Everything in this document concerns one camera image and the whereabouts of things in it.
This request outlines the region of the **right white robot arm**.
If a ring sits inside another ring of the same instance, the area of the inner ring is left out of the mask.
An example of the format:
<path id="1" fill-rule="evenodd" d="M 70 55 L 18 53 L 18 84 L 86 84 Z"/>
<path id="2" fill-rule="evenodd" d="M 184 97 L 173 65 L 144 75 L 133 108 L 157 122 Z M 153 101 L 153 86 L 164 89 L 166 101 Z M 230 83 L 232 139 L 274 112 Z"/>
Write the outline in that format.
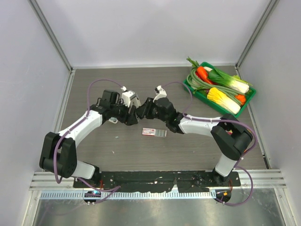
<path id="1" fill-rule="evenodd" d="M 136 109 L 140 119 L 158 119 L 173 133 L 198 134 L 212 137 L 222 155 L 213 169 L 212 179 L 218 186 L 225 185 L 229 174 L 253 140 L 252 133 L 233 115 L 219 118 L 202 118 L 176 111 L 168 98 L 148 98 Z"/>

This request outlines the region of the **light blue stapler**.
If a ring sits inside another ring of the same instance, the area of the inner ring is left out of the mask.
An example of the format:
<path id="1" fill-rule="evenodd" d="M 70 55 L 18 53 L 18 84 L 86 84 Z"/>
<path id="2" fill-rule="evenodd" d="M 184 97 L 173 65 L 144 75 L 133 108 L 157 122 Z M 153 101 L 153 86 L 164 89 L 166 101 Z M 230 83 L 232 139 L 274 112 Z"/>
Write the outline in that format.
<path id="1" fill-rule="evenodd" d="M 141 106 L 139 97 L 132 91 L 122 93 L 121 100 L 122 104 L 128 107 L 128 113 Z"/>

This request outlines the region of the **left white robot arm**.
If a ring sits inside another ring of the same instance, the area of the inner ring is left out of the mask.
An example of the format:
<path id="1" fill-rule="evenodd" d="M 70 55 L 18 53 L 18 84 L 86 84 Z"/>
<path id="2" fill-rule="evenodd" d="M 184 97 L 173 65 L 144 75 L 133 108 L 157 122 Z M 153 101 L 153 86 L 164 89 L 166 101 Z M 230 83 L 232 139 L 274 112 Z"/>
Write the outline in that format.
<path id="1" fill-rule="evenodd" d="M 40 168 L 63 178 L 83 178 L 88 187 L 97 187 L 100 182 L 99 168 L 77 159 L 78 145 L 107 121 L 116 119 L 127 126 L 136 125 L 135 110 L 140 105 L 139 97 L 131 90 L 119 94 L 106 89 L 96 104 L 91 105 L 76 122 L 59 133 L 46 134 Z"/>

